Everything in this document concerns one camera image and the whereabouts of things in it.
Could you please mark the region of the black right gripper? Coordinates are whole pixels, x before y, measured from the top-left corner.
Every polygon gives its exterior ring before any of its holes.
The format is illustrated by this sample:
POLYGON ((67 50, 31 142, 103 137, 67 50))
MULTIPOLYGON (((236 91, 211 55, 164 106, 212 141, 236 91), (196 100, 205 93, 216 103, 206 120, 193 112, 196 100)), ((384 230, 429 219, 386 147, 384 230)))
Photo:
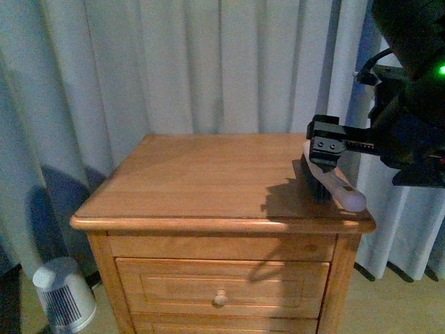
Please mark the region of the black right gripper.
POLYGON ((360 129, 315 115, 307 125, 307 159, 327 173, 345 151, 374 154, 375 144, 380 160, 398 170, 393 185, 444 187, 443 79, 380 82, 369 117, 371 129, 360 129))

